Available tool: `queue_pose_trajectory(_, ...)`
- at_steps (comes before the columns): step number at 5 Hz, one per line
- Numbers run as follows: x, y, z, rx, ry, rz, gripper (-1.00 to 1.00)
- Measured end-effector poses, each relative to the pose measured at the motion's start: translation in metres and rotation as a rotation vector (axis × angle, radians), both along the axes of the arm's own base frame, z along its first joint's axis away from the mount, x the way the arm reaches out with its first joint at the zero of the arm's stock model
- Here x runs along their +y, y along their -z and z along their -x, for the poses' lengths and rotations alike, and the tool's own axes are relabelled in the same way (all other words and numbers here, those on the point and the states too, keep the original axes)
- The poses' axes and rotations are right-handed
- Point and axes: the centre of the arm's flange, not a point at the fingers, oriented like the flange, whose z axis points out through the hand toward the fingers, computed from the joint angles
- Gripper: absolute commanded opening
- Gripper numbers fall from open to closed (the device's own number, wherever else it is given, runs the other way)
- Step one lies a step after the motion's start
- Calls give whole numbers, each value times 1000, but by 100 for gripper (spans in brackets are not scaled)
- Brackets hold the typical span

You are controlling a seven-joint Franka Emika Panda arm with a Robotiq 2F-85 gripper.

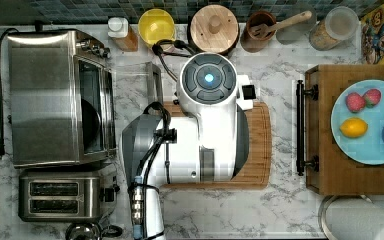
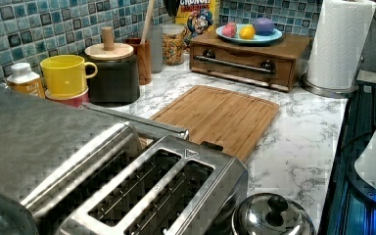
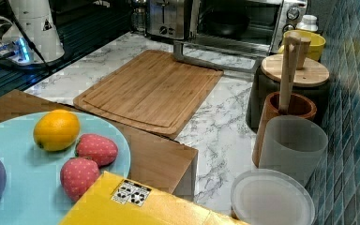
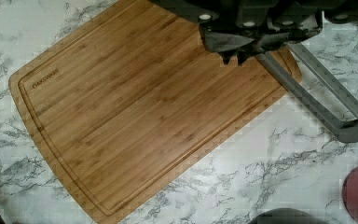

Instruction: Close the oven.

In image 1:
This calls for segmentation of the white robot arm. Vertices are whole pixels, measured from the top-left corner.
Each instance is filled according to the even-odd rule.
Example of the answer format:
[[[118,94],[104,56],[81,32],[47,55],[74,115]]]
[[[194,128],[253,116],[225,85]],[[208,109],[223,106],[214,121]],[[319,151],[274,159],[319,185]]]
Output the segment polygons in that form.
[[[181,117],[153,102],[120,137],[134,240],[165,240],[161,186],[229,181],[248,158],[243,91],[227,58],[215,53],[189,58],[177,98]]]

